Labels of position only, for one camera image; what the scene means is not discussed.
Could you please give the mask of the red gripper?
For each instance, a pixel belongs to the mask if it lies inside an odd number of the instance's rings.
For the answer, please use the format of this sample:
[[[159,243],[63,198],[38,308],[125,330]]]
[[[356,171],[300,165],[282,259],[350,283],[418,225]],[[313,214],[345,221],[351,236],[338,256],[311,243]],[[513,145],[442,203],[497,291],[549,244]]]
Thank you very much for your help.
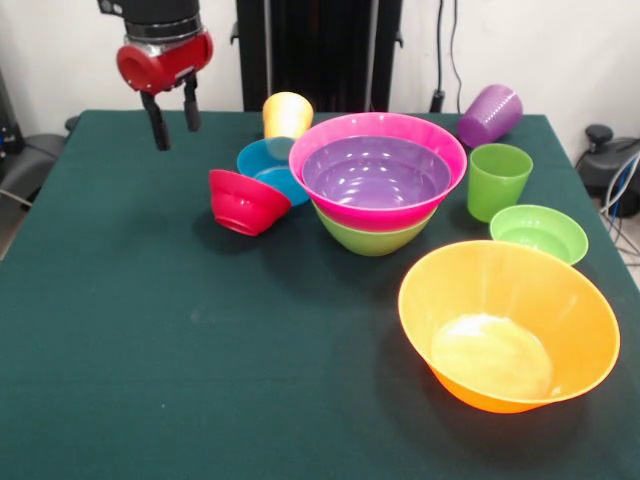
[[[116,55],[116,63],[124,82],[140,97],[150,120],[156,148],[170,149],[169,135],[155,96],[180,85],[184,80],[184,113],[187,128],[197,132],[201,127],[196,90],[197,73],[206,67],[214,52],[208,31],[174,44],[142,44],[129,42]]]

